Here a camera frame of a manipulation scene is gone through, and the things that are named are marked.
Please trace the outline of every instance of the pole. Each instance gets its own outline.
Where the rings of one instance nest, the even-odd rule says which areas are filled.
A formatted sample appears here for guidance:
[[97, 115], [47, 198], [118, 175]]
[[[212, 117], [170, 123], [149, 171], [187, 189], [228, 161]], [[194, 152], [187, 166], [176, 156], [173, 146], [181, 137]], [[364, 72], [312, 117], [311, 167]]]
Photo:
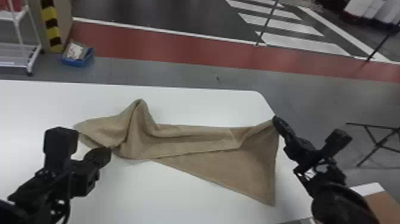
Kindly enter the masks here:
[[368, 56], [367, 61], [370, 61], [374, 54], [386, 43], [390, 36], [392, 36], [396, 30], [399, 28], [400, 21], [397, 22], [396, 26], [386, 35], [386, 37], [379, 43], [379, 45], [375, 48], [374, 52]]
[[277, 7], [277, 5], [278, 5], [278, 2], [279, 2], [279, 0], [275, 0], [274, 7], [272, 8], [270, 14], [268, 15], [268, 19], [267, 19], [267, 21], [265, 22], [265, 25], [264, 25], [264, 27], [262, 28], [262, 32], [260, 33], [260, 36], [259, 36], [259, 38], [258, 38], [258, 40], [257, 40], [257, 42], [255, 43], [254, 46], [258, 46], [258, 44], [260, 43], [261, 37], [262, 37], [263, 34], [265, 33], [265, 30], [266, 30], [266, 28], [267, 28], [267, 26], [268, 26], [268, 23], [270, 22], [270, 20], [271, 20], [271, 18], [272, 18], [272, 15], [274, 14], [274, 11], [275, 11], [275, 9], [276, 9], [276, 7]]

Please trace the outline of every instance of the floor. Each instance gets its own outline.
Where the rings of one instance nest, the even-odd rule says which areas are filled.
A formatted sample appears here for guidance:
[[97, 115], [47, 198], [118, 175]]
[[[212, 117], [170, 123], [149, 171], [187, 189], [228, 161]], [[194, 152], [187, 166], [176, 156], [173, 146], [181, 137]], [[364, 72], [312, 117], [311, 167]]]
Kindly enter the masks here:
[[[345, 125], [400, 126], [399, 65], [343, 57], [343, 51], [365, 52], [354, 39], [324, 27], [328, 23], [315, 15], [320, 14], [307, 9], [282, 4], [266, 33], [279, 38], [262, 37], [276, 46], [254, 48], [257, 24], [265, 13], [240, 6], [265, 10], [268, 1], [175, 1], [174, 7], [169, 0], [104, 1], [96, 10], [91, 10], [91, 0], [73, 1], [73, 14], [79, 18], [71, 37], [95, 47], [96, 57], [87, 67], [61, 65], [57, 55], [47, 53], [39, 56], [33, 77], [20, 69], [0, 68], [0, 79], [258, 91], [278, 116], [317, 148], [334, 128], [345, 129], [354, 140], [336, 158], [348, 185], [379, 182], [400, 202], [400, 179], [393, 178], [400, 176], [400, 154], [381, 150], [355, 167], [372, 144], [361, 128]], [[121, 6], [156, 10], [157, 17], [140, 10], [120, 12]], [[279, 46], [282, 36], [285, 43], [295, 40], [293, 46]], [[310, 48], [304, 51], [294, 45], [300, 42]], [[321, 48], [312, 50], [316, 43]], [[320, 49], [327, 52], [316, 52]], [[396, 139], [387, 144], [398, 147]]]
[[[274, 8], [273, 0], [95, 2], [73, 1], [73, 15], [79, 21], [108, 21], [242, 41], [259, 40], [256, 34], [262, 30], [266, 18]], [[296, 5], [305, 5], [303, 1], [277, 5], [272, 21], [261, 37], [267, 45], [357, 58], [365, 58], [373, 51], [375, 45], [364, 46], [364, 43], [354, 40], [352, 35], [349, 36], [339, 28], [336, 23], [340, 23], [340, 20], [325, 20], [318, 10], [297, 7], [293, 2]], [[147, 10], [154, 13], [143, 13]], [[207, 16], [204, 17], [202, 12], [207, 12]], [[390, 61], [397, 59], [395, 55], [383, 51], [375, 58]]]

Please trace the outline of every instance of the floor marking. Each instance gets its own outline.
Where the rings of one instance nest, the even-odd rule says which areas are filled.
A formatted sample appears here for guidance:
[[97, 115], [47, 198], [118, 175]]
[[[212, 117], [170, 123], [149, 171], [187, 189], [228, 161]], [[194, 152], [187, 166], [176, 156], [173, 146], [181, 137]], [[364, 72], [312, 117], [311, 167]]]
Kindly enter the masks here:
[[[234, 0], [226, 0], [226, 1], [229, 3], [230, 6], [232, 6], [234, 8], [241, 8], [244, 10], [250, 10], [250, 11], [255, 11], [255, 12], [259, 12], [259, 13], [267, 13], [267, 14], [269, 14], [271, 12], [271, 9], [267, 8], [267, 7], [252, 5], [249, 3], [243, 3], [243, 2], [238, 2], [238, 1], [234, 1]], [[279, 15], [279, 16], [287, 17], [287, 18], [293, 18], [295, 20], [301, 20], [301, 18], [299, 18], [296, 14], [290, 13], [287, 11], [282, 11], [282, 10], [275, 10], [274, 15]]]
[[282, 36], [282, 35], [275, 35], [272, 33], [264, 33], [262, 35], [262, 40], [267, 45], [272, 46], [282, 46], [286, 48], [295, 48], [295, 49], [302, 49], [306, 51], [315, 51], [315, 52], [323, 52], [329, 54], [338, 54], [344, 56], [351, 56], [341, 47], [337, 46], [334, 43], [325, 43], [320, 41], [311, 41], [306, 39], [300, 38], [293, 38], [290, 36]]
[[[260, 26], [265, 25], [265, 22], [267, 21], [267, 18], [259, 17], [259, 16], [255, 16], [255, 15], [247, 15], [247, 14], [243, 14], [243, 13], [239, 13], [239, 15], [247, 23], [256, 24], [256, 25], [260, 25]], [[307, 33], [307, 34], [312, 34], [312, 35], [324, 36], [322, 33], [320, 33], [318, 30], [316, 30], [312, 26], [306, 26], [306, 25], [298, 24], [298, 23], [289, 23], [289, 22], [280, 21], [280, 20], [271, 19], [268, 23], [268, 27], [290, 30], [290, 31], [299, 32], [299, 33]]]
[[128, 29], [146, 30], [146, 31], [153, 31], [153, 32], [158, 32], [158, 33], [169, 33], [169, 34], [175, 34], [175, 35], [180, 35], [180, 36], [191, 36], [191, 37], [194, 37], [194, 38], [212, 39], [212, 40], [216, 40], [216, 41], [245, 43], [245, 44], [250, 44], [250, 45], [255, 44], [254, 41], [244, 41], [244, 40], [233, 39], [233, 38], [221, 38], [221, 37], [218, 37], [218, 36], [203, 35], [203, 34], [197, 34], [197, 33], [188, 33], [188, 32], [165, 30], [165, 29], [158, 29], [158, 28], [146, 27], [146, 26], [130, 25], [130, 24], [124, 24], [124, 23], [107, 22], [107, 21], [101, 21], [101, 20], [92, 20], [92, 19], [89, 19], [89, 18], [73, 17], [73, 19], [74, 19], [74, 21], [79, 21], [79, 22], [83, 22], [83, 23], [93, 23], [93, 24], [100, 24], [100, 25], [106, 25], [106, 26], [115, 26], [115, 27], [128, 28]]
[[[364, 51], [367, 55], [370, 55], [374, 51], [374, 49], [370, 48], [368, 45], [362, 43], [357, 38], [353, 37], [349, 33], [345, 32], [341, 28], [337, 27], [337, 25], [329, 22], [328, 20], [326, 20], [322, 16], [318, 15], [313, 10], [311, 10], [309, 8], [305, 8], [305, 7], [298, 7], [298, 8], [301, 9], [302, 11], [304, 11], [305, 13], [307, 13], [308, 15], [310, 15], [311, 17], [313, 17], [314, 19], [316, 19], [319, 22], [323, 23], [325, 26], [329, 27], [331, 30], [336, 32], [338, 35], [341, 35], [343, 38], [348, 40], [350, 43], [352, 43], [353, 45], [357, 46], [360, 50]], [[391, 60], [387, 59], [385, 56], [383, 56], [379, 52], [377, 52], [374, 55], [374, 58], [378, 59], [379, 61], [383, 61], [383, 62], [387, 62], [387, 63], [391, 62]]]

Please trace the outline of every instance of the crosswalk marking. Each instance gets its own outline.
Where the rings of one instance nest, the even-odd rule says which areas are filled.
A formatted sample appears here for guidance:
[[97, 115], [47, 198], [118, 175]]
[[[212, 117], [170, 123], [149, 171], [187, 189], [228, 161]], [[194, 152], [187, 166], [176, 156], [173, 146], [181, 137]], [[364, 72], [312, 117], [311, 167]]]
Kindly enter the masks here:
[[[260, 3], [264, 3], [264, 4], [269, 4], [269, 5], [274, 5], [275, 1], [271, 1], [271, 0], [250, 0], [253, 2], [260, 2]], [[283, 8], [283, 5], [281, 5], [280, 3], [277, 4], [278, 7]]]
[[[232, 7], [235, 8], [241, 8], [244, 10], [250, 10], [250, 11], [255, 11], [255, 12], [259, 12], [259, 13], [271, 13], [271, 9], [267, 8], [267, 7], [262, 7], [262, 6], [258, 6], [258, 5], [252, 5], [252, 4], [248, 4], [248, 3], [244, 3], [244, 2], [238, 2], [238, 1], [234, 1], [234, 0], [226, 0]], [[301, 18], [299, 18], [297, 15], [295, 15], [294, 13], [290, 13], [287, 11], [282, 11], [282, 10], [275, 10], [274, 11], [274, 15], [279, 15], [282, 17], [286, 17], [286, 18], [292, 18], [295, 20], [301, 20]]]
[[[264, 17], [259, 17], [255, 15], [247, 15], [243, 13], [239, 13], [239, 15], [247, 22], [251, 24], [256, 24], [263, 26], [265, 25], [265, 22], [267, 21], [267, 18]], [[284, 29], [284, 30], [290, 30], [294, 32], [299, 32], [299, 33], [307, 33], [307, 34], [312, 34], [312, 35], [318, 35], [318, 36], [324, 36], [322, 33], [320, 33], [318, 30], [311, 26], [306, 26], [302, 24], [297, 24], [297, 23], [288, 23], [285, 21], [280, 21], [280, 20], [270, 20], [268, 23], [268, 27], [273, 27], [277, 29]]]
[[329, 54], [338, 54], [350, 56], [345, 50], [333, 43], [325, 43], [320, 41], [311, 41], [290, 36], [275, 35], [272, 33], [264, 33], [262, 40], [272, 46], [282, 46], [285, 48], [302, 49], [306, 51], [316, 51]]

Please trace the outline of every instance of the black tripod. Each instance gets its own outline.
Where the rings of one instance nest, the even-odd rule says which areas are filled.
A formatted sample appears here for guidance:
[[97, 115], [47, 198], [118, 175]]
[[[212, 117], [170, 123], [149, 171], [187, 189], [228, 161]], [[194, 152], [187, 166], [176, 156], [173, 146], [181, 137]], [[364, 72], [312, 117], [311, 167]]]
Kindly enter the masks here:
[[[358, 124], [358, 123], [346, 123], [346, 125], [353, 125], [353, 126], [361, 126], [365, 129], [367, 132], [368, 136], [370, 137], [372, 143], [374, 143], [374, 148], [372, 151], [363, 158], [358, 164], [357, 167], [361, 166], [365, 161], [367, 161], [376, 151], [379, 149], [384, 149], [384, 150], [389, 150], [393, 151], [395, 153], [400, 153], [400, 150], [397, 150], [395, 148], [387, 147], [384, 144], [387, 143], [390, 137], [397, 135], [399, 138], [400, 142], [400, 127], [386, 127], [386, 126], [377, 126], [377, 125], [364, 125], [364, 124]], [[378, 128], [378, 129], [386, 129], [386, 130], [391, 130], [389, 134], [387, 134], [385, 137], [383, 137], [381, 140], [377, 141], [376, 138], [372, 135], [370, 128]]]

